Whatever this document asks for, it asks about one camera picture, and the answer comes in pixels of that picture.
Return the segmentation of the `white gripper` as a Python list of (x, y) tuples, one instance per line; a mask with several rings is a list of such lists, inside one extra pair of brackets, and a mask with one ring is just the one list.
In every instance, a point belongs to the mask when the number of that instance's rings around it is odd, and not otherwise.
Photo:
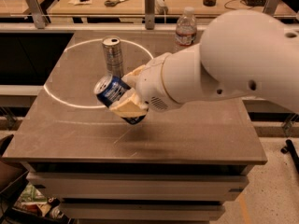
[(182, 104), (170, 97), (164, 85), (163, 68), (168, 56), (169, 52), (124, 75), (121, 80), (131, 89), (114, 102), (109, 110), (121, 118), (134, 118), (145, 116), (149, 108), (157, 112), (181, 108)]

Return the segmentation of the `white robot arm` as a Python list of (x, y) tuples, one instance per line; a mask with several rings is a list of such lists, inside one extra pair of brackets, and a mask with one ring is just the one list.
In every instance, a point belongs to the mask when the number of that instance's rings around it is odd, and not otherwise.
[(122, 118), (192, 101), (255, 96), (299, 113), (299, 34), (253, 10), (220, 15), (200, 42), (165, 53), (127, 74), (131, 86), (110, 110)]

